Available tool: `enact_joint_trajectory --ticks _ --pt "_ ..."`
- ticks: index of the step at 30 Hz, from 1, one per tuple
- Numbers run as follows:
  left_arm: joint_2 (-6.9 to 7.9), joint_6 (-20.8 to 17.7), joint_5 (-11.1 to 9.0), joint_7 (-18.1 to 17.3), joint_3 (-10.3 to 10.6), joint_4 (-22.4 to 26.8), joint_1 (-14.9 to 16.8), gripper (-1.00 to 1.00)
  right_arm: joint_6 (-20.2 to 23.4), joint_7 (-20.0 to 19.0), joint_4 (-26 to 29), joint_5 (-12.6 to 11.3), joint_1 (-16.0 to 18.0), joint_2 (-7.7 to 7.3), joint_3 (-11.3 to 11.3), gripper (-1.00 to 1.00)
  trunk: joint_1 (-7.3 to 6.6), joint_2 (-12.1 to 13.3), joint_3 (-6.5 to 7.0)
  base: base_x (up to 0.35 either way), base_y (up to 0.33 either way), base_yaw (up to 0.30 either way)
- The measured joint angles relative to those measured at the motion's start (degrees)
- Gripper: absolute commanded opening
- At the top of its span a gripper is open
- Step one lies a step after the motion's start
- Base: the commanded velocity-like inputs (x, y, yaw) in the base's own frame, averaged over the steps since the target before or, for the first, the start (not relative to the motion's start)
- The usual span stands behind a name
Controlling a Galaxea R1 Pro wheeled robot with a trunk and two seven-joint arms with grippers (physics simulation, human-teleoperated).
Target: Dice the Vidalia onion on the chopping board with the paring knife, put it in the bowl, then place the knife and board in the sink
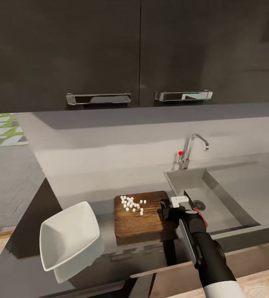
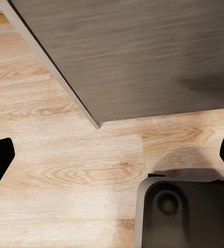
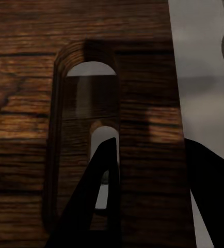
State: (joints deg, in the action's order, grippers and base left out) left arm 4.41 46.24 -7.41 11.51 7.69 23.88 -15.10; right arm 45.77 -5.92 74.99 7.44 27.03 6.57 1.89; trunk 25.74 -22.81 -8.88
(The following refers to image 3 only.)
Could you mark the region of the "cutting board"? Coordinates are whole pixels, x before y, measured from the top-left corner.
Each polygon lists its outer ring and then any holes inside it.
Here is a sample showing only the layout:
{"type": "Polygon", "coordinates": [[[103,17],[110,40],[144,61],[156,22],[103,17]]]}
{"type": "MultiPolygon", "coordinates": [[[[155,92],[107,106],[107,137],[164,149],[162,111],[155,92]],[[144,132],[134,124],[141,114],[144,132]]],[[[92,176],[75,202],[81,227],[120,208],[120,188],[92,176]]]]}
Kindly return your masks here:
{"type": "Polygon", "coordinates": [[[168,0],[0,0],[0,248],[44,248],[68,72],[118,78],[122,248],[197,248],[168,0]]]}

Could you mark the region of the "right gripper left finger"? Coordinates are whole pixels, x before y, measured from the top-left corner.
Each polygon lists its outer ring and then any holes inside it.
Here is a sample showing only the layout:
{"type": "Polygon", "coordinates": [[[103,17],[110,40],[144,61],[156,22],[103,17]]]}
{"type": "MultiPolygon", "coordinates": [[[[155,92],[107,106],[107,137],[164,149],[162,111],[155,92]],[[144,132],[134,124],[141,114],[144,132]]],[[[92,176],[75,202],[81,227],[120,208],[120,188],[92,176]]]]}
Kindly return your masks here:
{"type": "Polygon", "coordinates": [[[44,248],[122,248],[115,137],[98,146],[44,248]],[[89,230],[102,177],[107,170],[107,228],[89,230]]]}

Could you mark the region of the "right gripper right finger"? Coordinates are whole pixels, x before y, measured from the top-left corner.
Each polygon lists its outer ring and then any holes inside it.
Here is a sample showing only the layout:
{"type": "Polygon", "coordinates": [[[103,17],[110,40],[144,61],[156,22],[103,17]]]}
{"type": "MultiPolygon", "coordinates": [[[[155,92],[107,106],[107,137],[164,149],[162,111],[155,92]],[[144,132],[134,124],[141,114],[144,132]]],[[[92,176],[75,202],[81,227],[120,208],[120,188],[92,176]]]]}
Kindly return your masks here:
{"type": "Polygon", "coordinates": [[[224,248],[224,159],[184,138],[189,186],[214,248],[224,248]]]}

